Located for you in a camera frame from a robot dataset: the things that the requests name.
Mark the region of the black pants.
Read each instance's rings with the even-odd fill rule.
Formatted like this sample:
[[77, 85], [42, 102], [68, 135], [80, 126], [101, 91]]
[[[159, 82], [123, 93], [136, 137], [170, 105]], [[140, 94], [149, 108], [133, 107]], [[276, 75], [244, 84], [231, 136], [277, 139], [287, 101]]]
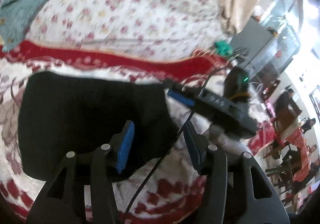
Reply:
[[93, 151], [121, 133], [127, 121], [135, 125], [133, 142], [124, 170], [111, 170], [112, 182], [126, 180], [150, 160], [167, 155], [176, 142], [178, 128], [162, 86], [36, 73], [27, 82], [18, 116], [23, 171], [49, 180], [73, 151], [81, 177], [89, 183]]

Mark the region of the green small object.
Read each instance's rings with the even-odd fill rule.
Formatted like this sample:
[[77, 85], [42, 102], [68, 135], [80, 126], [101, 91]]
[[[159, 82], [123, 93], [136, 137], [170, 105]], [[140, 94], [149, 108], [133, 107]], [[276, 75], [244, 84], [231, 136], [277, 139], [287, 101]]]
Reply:
[[215, 42], [215, 49], [220, 56], [231, 56], [233, 53], [232, 47], [225, 41]]

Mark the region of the white floral quilt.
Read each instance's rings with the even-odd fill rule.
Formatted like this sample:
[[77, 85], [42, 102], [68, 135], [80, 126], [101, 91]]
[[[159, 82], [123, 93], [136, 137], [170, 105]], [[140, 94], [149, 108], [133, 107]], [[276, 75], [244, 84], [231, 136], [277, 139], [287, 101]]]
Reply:
[[27, 39], [165, 61], [226, 35], [218, 0], [48, 0]]

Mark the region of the red white floral blanket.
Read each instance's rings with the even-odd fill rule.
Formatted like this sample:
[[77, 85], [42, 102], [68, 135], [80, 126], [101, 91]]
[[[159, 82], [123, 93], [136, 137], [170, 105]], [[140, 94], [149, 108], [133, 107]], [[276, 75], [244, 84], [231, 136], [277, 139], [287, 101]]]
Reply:
[[[228, 69], [218, 94], [206, 87]], [[248, 73], [23, 41], [1, 53], [1, 204], [20, 223], [289, 223]]]

